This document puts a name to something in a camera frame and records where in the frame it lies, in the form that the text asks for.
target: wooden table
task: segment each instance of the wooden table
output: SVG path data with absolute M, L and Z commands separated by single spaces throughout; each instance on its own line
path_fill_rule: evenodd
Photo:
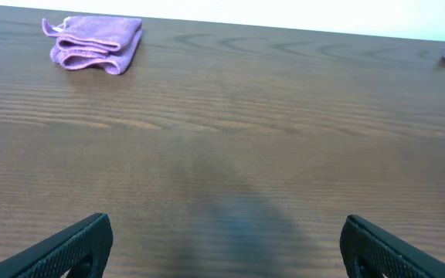
M 122 76 L 0 7 L 0 261 L 94 212 L 105 277 L 346 277 L 359 214 L 445 262 L 445 42 L 144 19 Z

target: white wall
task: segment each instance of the white wall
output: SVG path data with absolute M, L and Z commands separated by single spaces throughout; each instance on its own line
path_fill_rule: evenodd
M 0 5 L 445 40 L 445 0 L 0 0 Z

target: folded cloth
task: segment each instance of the folded cloth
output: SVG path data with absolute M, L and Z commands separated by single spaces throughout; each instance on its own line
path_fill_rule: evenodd
M 71 16 L 58 26 L 42 19 L 42 30 L 48 37 L 56 37 L 61 51 L 116 52 L 130 45 L 141 26 L 141 19 L 110 16 Z
M 51 49 L 51 60 L 67 70 L 81 70 L 88 66 L 99 66 L 110 74 L 122 74 L 131 62 L 140 40 L 142 31 L 138 30 L 130 44 L 123 46 L 120 51 L 104 54 L 88 50 L 62 51 L 58 45 Z
M 106 16 L 73 16 L 58 26 L 42 19 L 42 30 L 56 37 L 51 60 L 67 70 L 99 66 L 121 74 L 131 62 L 140 41 L 141 19 Z

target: purple towel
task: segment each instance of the purple towel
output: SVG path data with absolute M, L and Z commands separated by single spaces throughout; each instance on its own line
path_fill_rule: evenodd
M 96 65 L 110 74 L 123 73 L 141 38 L 141 19 L 73 16 L 58 26 L 42 19 L 42 30 L 56 37 L 51 59 L 67 70 Z

